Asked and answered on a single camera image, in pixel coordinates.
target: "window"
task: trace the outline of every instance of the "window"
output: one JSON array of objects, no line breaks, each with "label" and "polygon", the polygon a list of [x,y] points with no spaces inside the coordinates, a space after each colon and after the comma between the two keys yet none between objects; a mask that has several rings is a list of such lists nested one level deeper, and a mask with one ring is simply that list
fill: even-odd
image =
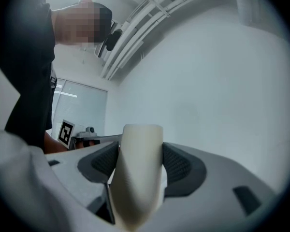
[{"label": "window", "polygon": [[53,106],[52,129],[47,132],[57,139],[62,120],[75,124],[75,130],[92,126],[98,136],[104,136],[107,92],[71,81],[57,79]]}]

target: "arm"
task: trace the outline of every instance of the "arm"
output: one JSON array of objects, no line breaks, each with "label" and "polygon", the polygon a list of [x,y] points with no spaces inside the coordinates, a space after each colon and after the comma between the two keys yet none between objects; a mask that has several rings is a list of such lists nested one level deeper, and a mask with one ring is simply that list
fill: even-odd
[{"label": "arm", "polygon": [[51,153],[58,153],[58,152],[64,152],[67,151],[67,148],[63,146],[58,141],[52,139],[52,137],[45,132],[44,136],[44,153],[45,154],[51,154]]}]

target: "black shirt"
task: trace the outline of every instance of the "black shirt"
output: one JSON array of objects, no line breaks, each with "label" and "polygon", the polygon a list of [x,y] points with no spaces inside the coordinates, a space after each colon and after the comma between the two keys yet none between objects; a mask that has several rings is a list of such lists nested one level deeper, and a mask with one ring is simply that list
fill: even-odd
[{"label": "black shirt", "polygon": [[44,149],[54,92],[51,10],[46,0],[11,0],[5,12],[0,21],[0,68],[20,93],[5,129]]}]

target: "dark slot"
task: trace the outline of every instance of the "dark slot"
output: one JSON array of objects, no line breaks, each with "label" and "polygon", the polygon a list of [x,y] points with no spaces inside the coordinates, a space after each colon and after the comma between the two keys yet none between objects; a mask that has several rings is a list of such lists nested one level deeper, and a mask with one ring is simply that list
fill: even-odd
[{"label": "dark slot", "polygon": [[247,216],[261,205],[256,195],[247,186],[233,188],[233,192]]},{"label": "dark slot", "polygon": [[57,164],[59,164],[59,163],[60,163],[60,162],[57,161],[57,160],[50,160],[50,161],[48,162],[49,166],[54,166],[54,165],[57,165]]},{"label": "dark slot", "polygon": [[93,214],[96,214],[100,218],[104,219],[105,221],[111,224],[115,224],[115,218],[111,208],[107,184],[104,184],[104,190],[102,192],[102,195],[96,198],[87,207],[87,209],[91,211]]}]

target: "person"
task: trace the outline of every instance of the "person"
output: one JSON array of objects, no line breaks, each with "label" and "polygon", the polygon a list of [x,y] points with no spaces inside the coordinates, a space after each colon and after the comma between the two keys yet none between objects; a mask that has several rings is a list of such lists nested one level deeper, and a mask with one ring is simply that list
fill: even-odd
[{"label": "person", "polygon": [[103,42],[112,12],[91,0],[59,10],[51,10],[46,0],[10,0],[5,8],[0,15],[0,68],[20,94],[5,130],[46,154],[65,151],[46,133],[57,83],[54,47]]}]

